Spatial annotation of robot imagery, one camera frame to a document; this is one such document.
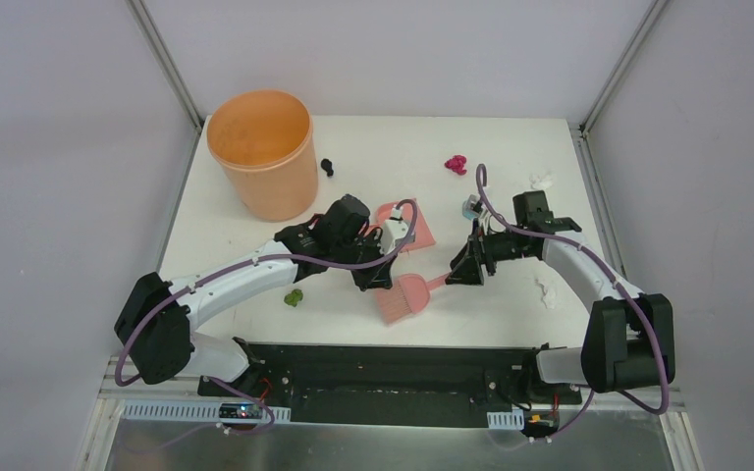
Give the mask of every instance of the orange plastic cup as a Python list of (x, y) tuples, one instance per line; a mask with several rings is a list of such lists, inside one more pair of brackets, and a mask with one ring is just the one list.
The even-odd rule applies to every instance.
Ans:
[(303, 213), (319, 188), (313, 123), (298, 98), (257, 90), (221, 105), (206, 130), (209, 151), (256, 217)]

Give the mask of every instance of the white table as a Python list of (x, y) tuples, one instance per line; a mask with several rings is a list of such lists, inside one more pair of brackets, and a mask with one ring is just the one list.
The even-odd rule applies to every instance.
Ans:
[[(469, 234), (460, 205), (475, 192), (475, 164), (487, 164), (488, 194), (513, 220), (512, 197), (530, 190), (531, 175), (551, 173), (546, 192), (557, 216), (570, 216), (601, 252), (597, 230), (567, 123), (563, 120), (479, 118), (314, 117), (317, 159), (334, 163), (320, 175), (319, 195), (290, 223), (266, 223), (244, 208), (206, 144), (198, 143), (166, 250), (161, 276), (187, 275), (247, 254), (280, 228), (303, 222), (350, 193), (373, 211), (417, 197), (437, 244), (402, 254), (393, 275), (433, 278), (449, 271)], [(454, 154), (467, 157), (463, 177), (444, 168)], [(537, 260), (499, 264), (484, 287), (450, 286), (433, 292), (420, 315), (387, 327), (372, 294), (360, 292), (348, 272), (329, 270), (297, 284), (304, 300), (284, 303), (290, 288), (264, 292), (207, 322), (201, 331), (228, 339), (308, 344), (507, 347), (580, 346), (585, 307), (549, 267)], [(536, 279), (556, 292), (542, 301)]]

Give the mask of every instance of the white wall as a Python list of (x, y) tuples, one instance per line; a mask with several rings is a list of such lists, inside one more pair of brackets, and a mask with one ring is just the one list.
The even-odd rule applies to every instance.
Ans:
[(0, 470), (74, 465), (192, 136), (124, 2), (0, 2)]
[(650, 0), (148, 0), (194, 97), (316, 114), (583, 121)]
[(707, 469), (753, 469), (754, 2), (673, 2), (592, 144), (630, 277), (674, 303)]

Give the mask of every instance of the red wire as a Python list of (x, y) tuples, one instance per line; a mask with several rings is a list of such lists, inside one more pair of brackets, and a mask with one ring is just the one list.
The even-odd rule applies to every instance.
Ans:
[(264, 390), (261, 396), (258, 397), (258, 400), (264, 400), (264, 397), (266, 397), (270, 390), (273, 389), (273, 385), (270, 384), (270, 381), (267, 378), (262, 378), (261, 383), (267, 383), (267, 388)]

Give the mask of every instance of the metal surface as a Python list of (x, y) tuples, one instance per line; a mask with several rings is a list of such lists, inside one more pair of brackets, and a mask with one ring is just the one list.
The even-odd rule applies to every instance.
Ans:
[[(563, 413), (563, 420), (571, 412)], [(673, 469), (663, 429), (645, 412), (589, 412), (548, 445), (515, 431), (287, 425), (258, 436), (206, 428), (149, 454), (195, 425), (122, 421), (108, 470)]]
[(628, 67), (634, 61), (637, 53), (640, 51), (641, 46), (645, 43), (649, 32), (657, 23), (658, 18), (663, 13), (664, 9), (669, 5), (672, 0), (654, 0), (652, 1), (649, 10), (646, 11), (646, 15), (643, 16), (643, 20), (631, 36), (631, 40), (628, 41), (628, 45), (625, 46), (625, 50), (622, 51), (622, 55), (619, 56), (619, 60), (609, 76), (608, 81), (600, 90), (600, 94), (597, 96), (597, 101), (591, 106), (591, 110), (588, 112), (588, 117), (582, 124), (582, 131), (585, 136), (591, 132), (594, 128), (594, 124), (600, 117), (600, 114), (605, 109), (609, 99), (614, 95), (615, 91), (619, 88), (619, 84), (622, 82), (622, 78), (625, 77), (625, 73), (628, 71)]
[(585, 181), (585, 191), (588, 194), (591, 210), (594, 213), (594, 220), (597, 223), (597, 230), (606, 262), (625, 277), (625, 267), (622, 264), (622, 256), (619, 253), (619, 243), (617, 234), (614, 231), (611, 209), (609, 208), (603, 186), (600, 184), (600, 177), (594, 165), (594, 159), (591, 156), (588, 139), (582, 135), (582, 132), (575, 129), (570, 130), (570, 135), (573, 139), (573, 148), (576, 150), (579, 168), (582, 171), (582, 179)]
[(123, 412), (123, 403), (119, 399), (97, 399), (88, 422), (87, 434), (82, 441), (76, 469), (105, 469)]
[(184, 188), (187, 187), (187, 180), (189, 179), (189, 171), (192, 168), (192, 160), (194, 160), (194, 154), (195, 149), (197, 148), (197, 142), (200, 140), (200, 134), (203, 131), (203, 128), (201, 128), (198, 125), (195, 125), (195, 137), (191, 141), (191, 147), (188, 151), (188, 158), (187, 158), (187, 167), (184, 170), (184, 177), (181, 179), (181, 181), (178, 184), (178, 187), (174, 189), (172, 194), (175, 195), (174, 203), (172, 203), (172, 206), (169, 208), (169, 211), (172, 213), (171, 217), (169, 217), (169, 226), (166, 227), (166, 231), (163, 233), (163, 238), (160, 241), (160, 256), (157, 260), (157, 270), (160, 270), (160, 267), (163, 265), (163, 257), (166, 256), (166, 247), (169, 246), (169, 236), (172, 234), (172, 228), (175, 227), (175, 218), (178, 217), (178, 208), (181, 207), (181, 198), (184, 197)]
[(689, 423), (689, 414), (669, 412), (661, 416), (661, 424), (675, 471), (704, 471), (698, 443), (695, 442)]
[(181, 78), (178, 67), (175, 65), (175, 61), (172, 60), (172, 56), (169, 54), (163, 38), (160, 37), (160, 31), (157, 30), (154, 20), (152, 20), (151, 15), (148, 13), (148, 8), (146, 8), (142, 0), (126, 0), (126, 3), (129, 4), (132, 15), (140, 26), (146, 42), (148, 42), (148, 47), (154, 54), (154, 58), (160, 65), (160, 69), (166, 75), (169, 84), (172, 85), (172, 89), (186, 110), (189, 120), (192, 122), (195, 130), (200, 133), (203, 128), (203, 115), (197, 111), (197, 107), (195, 107), (194, 101), (189, 94), (189, 89)]

